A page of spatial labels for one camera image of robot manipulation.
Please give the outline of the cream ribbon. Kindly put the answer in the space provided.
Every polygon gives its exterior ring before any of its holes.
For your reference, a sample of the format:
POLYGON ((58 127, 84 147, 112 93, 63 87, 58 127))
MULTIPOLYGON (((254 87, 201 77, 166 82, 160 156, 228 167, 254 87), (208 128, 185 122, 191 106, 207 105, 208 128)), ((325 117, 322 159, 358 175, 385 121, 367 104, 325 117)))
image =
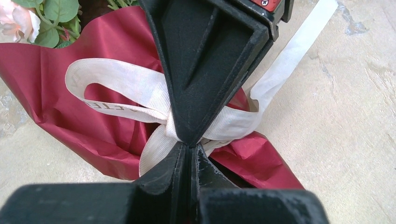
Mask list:
MULTIPOLYGON (((320 0, 272 65, 255 83, 250 97, 258 103, 257 112, 246 112, 228 106, 221 110, 201 140, 207 155, 216 148, 249 135, 258 127, 265 109, 315 42, 337 6, 334 0, 320 0)), ((162 73, 118 60, 88 58, 77 60, 68 67, 65 83, 68 91, 81 101, 85 101, 84 91, 88 85, 101 84, 137 103, 137 106, 131 106, 86 101, 100 113, 159 124, 141 154, 139 175, 144 175, 164 159, 178 141, 162 73)))

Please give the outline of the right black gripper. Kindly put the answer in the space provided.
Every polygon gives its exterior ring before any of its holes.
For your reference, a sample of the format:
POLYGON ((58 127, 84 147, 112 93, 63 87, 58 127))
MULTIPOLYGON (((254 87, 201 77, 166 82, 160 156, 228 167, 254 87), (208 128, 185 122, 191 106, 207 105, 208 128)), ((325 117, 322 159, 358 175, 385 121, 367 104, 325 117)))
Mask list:
POLYGON ((289 22, 294 0, 141 0, 177 137, 195 146, 289 22))

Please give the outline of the dark red wrapping paper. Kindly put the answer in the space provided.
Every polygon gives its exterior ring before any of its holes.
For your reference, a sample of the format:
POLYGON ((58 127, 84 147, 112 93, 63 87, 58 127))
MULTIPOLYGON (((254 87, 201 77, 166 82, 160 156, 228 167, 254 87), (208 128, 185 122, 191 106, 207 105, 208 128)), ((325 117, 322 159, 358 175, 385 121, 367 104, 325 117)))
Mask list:
POLYGON ((32 120, 93 165, 101 173, 124 180, 139 177, 139 163, 159 122, 143 123, 106 115, 111 103, 146 106, 142 100, 89 85, 90 103, 66 88, 67 67, 78 59, 111 58, 162 72, 145 13, 138 7, 119 9, 89 22, 72 45, 51 49, 24 43, 0 46, 0 75, 32 120))

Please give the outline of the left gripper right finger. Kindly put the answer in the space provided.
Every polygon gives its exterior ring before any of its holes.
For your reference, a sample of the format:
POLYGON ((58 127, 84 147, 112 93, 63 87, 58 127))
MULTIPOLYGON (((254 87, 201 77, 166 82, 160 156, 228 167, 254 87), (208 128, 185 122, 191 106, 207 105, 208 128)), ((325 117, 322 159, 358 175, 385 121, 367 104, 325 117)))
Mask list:
POLYGON ((193 224, 327 224, 319 199, 306 190, 240 188, 206 156, 188 148, 193 224))

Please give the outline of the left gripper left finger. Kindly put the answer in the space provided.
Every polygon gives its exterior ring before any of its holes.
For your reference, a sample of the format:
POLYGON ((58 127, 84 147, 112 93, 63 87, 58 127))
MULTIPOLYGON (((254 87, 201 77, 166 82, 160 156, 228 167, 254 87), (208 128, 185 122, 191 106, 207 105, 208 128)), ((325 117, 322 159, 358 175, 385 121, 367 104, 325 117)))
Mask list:
POLYGON ((188 148, 169 154, 134 182, 31 184, 0 210, 3 224, 182 224, 187 211, 188 148))

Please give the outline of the white flower stem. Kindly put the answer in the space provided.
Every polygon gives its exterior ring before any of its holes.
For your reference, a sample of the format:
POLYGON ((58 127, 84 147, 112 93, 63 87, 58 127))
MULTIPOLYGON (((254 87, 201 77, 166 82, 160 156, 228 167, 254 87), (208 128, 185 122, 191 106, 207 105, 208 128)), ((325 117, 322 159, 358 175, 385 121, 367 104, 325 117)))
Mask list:
POLYGON ((107 2, 107 6, 112 10, 140 5, 138 0, 107 0, 107 2))

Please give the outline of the peach flower stem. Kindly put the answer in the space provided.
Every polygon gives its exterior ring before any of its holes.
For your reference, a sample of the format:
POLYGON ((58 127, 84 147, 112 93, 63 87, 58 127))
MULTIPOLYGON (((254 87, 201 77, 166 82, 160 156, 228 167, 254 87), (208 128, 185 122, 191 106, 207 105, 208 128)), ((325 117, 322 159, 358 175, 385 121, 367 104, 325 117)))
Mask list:
POLYGON ((2 0, 0 41, 64 48, 81 32, 77 0, 2 0))

